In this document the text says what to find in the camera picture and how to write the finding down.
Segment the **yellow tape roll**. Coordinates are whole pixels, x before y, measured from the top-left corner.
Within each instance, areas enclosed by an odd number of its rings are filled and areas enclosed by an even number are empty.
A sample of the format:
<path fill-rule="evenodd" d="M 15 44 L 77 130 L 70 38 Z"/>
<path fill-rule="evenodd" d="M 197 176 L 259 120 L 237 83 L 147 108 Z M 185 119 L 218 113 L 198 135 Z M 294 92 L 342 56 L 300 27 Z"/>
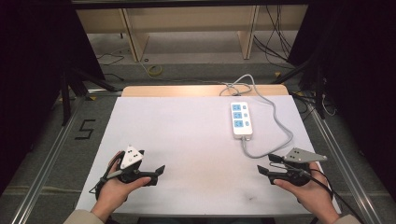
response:
<path fill-rule="evenodd" d="M 148 68 L 148 74 L 151 77 L 157 77 L 163 72 L 163 68 L 159 65 L 152 65 Z"/>

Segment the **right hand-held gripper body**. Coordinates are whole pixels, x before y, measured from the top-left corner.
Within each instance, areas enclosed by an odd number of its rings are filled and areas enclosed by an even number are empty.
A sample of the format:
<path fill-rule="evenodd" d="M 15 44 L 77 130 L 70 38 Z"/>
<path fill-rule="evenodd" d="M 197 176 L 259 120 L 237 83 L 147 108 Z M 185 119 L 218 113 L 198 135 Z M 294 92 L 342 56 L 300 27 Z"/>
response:
<path fill-rule="evenodd" d="M 301 187 L 310 181 L 311 175 L 309 162 L 326 161 L 327 157 L 314 152 L 293 148 L 287 155 L 281 156 L 284 161 L 280 164 L 284 165 L 286 173 L 270 172 L 267 176 L 270 183 L 274 185 L 276 179 L 290 182 L 292 185 Z"/>

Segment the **aluminium rail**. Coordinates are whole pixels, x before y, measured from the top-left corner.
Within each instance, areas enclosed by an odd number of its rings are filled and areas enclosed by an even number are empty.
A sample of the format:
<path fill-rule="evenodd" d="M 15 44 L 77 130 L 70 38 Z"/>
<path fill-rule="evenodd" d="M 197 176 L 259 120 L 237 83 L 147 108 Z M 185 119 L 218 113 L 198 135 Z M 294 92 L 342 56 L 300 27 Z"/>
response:
<path fill-rule="evenodd" d="M 10 195 L 21 197 L 7 224 L 60 224 L 76 208 L 119 96 L 95 90 L 72 103 L 72 116 L 55 133 L 48 151 L 36 151 L 27 164 L 38 169 L 33 181 L 7 188 Z"/>
<path fill-rule="evenodd" d="M 341 145 L 337 142 L 335 135 L 333 134 L 333 131 L 331 130 L 327 121 L 320 116 L 315 106 L 308 105 L 307 107 L 311 110 L 310 115 L 318 126 L 318 129 L 327 144 L 327 149 L 331 153 L 340 173 L 342 174 L 342 177 L 345 180 L 345 183 L 351 192 L 351 195 L 359 207 L 361 218 L 364 220 L 364 223 L 382 224 L 382 220 L 375 211 L 374 204 L 369 193 L 359 181 L 355 167 L 347 160 L 347 156 L 344 154 Z"/>

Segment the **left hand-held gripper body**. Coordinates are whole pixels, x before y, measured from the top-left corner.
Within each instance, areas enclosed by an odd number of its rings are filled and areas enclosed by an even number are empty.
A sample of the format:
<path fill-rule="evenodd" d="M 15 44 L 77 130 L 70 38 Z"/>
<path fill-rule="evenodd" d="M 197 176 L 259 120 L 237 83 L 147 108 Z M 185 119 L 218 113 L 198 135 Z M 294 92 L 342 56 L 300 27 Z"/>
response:
<path fill-rule="evenodd" d="M 139 153 L 139 150 L 132 146 L 128 146 L 122 153 L 118 169 L 120 175 L 118 180 L 122 183 L 128 184 L 136 181 L 142 177 L 149 177 L 150 181 L 146 184 L 148 186 L 156 186 L 158 176 L 154 172 L 142 172 L 139 170 L 140 164 L 144 156 Z"/>

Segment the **black curtain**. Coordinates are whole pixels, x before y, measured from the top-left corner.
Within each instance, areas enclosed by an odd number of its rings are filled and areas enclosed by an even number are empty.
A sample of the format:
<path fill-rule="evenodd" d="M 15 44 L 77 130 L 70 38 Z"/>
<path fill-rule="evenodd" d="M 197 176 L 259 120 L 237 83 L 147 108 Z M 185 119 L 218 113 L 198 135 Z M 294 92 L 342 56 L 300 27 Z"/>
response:
<path fill-rule="evenodd" d="M 289 62 L 319 56 L 325 89 L 396 202 L 396 0 L 308 0 Z"/>
<path fill-rule="evenodd" d="M 0 0 L 0 195 L 41 131 L 68 65 L 105 78 L 72 0 Z"/>

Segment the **white table sheet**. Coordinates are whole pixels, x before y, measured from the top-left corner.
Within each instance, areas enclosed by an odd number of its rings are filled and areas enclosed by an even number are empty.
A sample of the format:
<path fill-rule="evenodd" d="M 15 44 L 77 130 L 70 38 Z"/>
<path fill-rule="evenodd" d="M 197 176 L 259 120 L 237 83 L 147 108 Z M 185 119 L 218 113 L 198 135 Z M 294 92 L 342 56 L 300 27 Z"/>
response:
<path fill-rule="evenodd" d="M 120 212 L 141 217 L 279 217 L 305 214 L 287 191 L 270 184 L 258 165 L 267 152 L 283 156 L 313 146 L 289 95 L 244 97 L 253 135 L 233 137 L 232 97 L 121 97 L 115 103 L 79 209 L 90 209 L 90 190 L 107 163 L 128 146 L 145 150 L 141 170 L 165 166 L 154 187 L 131 193 Z"/>

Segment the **person's left hand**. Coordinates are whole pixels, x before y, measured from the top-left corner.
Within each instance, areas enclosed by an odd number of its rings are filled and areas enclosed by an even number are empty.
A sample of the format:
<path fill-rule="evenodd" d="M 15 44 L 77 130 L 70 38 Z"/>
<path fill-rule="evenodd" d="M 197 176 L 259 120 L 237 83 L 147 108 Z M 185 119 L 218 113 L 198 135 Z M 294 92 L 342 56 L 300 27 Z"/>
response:
<path fill-rule="evenodd" d="M 142 177 L 134 182 L 125 184 L 117 178 L 109 179 L 102 187 L 99 198 L 91 212 L 103 222 L 118 209 L 127 199 L 128 195 L 150 181 L 149 177 Z"/>

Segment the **wooden shelf unit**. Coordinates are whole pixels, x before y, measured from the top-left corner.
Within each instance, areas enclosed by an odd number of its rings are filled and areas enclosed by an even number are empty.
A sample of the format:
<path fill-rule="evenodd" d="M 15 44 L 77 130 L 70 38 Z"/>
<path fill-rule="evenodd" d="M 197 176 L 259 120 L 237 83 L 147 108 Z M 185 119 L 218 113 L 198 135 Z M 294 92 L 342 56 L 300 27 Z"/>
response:
<path fill-rule="evenodd" d="M 235 31 L 247 59 L 256 31 L 271 30 L 277 15 L 283 30 L 298 30 L 306 11 L 306 5 L 281 5 L 79 9 L 77 14 L 88 34 L 126 34 L 134 60 L 139 61 L 149 35 L 163 32 Z"/>

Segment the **black metal stand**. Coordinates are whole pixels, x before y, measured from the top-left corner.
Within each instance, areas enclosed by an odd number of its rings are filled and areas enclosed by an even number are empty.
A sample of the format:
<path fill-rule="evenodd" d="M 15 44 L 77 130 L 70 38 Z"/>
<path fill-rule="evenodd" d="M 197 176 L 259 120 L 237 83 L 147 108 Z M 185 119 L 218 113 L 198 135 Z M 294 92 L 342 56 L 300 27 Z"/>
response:
<path fill-rule="evenodd" d="M 301 75 L 299 81 L 299 87 L 303 91 L 313 90 L 314 91 L 314 108 L 317 110 L 319 116 L 324 119 L 324 109 L 322 105 L 322 94 L 324 93 L 324 81 L 322 68 L 315 59 L 309 59 L 306 62 L 298 65 L 289 71 L 286 75 L 277 77 L 272 84 L 281 84 L 288 79 Z"/>
<path fill-rule="evenodd" d="M 88 93 L 88 89 L 83 83 L 84 80 L 88 80 L 91 83 L 102 87 L 103 89 L 111 92 L 121 91 L 120 88 L 116 88 L 109 85 L 104 80 L 99 79 L 87 72 L 77 68 L 74 65 L 67 65 L 60 75 L 61 80 L 61 94 L 63 101 L 63 126 L 71 118 L 71 105 L 70 105 L 70 95 L 69 90 L 72 90 L 76 96 L 85 97 Z"/>

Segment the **person's right hand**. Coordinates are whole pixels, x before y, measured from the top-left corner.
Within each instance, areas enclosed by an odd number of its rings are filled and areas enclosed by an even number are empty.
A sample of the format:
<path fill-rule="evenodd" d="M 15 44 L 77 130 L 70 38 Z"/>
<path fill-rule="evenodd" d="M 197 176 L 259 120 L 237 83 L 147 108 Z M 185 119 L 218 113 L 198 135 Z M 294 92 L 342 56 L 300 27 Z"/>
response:
<path fill-rule="evenodd" d="M 303 207 L 320 219 L 322 223 L 331 223 L 339 218 L 332 204 L 332 196 L 318 183 L 310 181 L 301 187 L 281 179 L 276 179 L 274 183 L 292 193 Z"/>

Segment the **white power strip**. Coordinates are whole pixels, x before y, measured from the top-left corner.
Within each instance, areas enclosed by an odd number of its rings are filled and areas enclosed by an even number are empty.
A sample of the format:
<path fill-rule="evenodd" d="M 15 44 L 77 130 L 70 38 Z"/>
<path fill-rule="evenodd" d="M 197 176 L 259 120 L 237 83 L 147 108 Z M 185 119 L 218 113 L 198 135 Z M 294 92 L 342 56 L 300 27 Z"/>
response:
<path fill-rule="evenodd" d="M 233 137 L 249 140 L 253 135 L 253 129 L 248 104 L 246 102 L 231 103 L 231 117 Z"/>

